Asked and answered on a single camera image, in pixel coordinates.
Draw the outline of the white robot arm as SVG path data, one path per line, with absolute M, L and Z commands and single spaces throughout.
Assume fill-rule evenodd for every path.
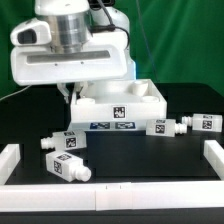
M 136 77 L 129 19 L 97 0 L 35 0 L 36 16 L 13 29 L 11 70 L 20 86 Z

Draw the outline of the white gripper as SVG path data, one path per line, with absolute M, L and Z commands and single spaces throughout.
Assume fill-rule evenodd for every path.
M 66 103 L 69 90 L 65 83 L 77 82 L 75 99 L 86 96 L 87 82 L 120 78 L 127 72 L 125 52 L 113 45 L 87 46 L 80 52 L 57 54 L 45 47 L 15 47 L 11 52 L 15 82 L 21 86 L 57 84 Z

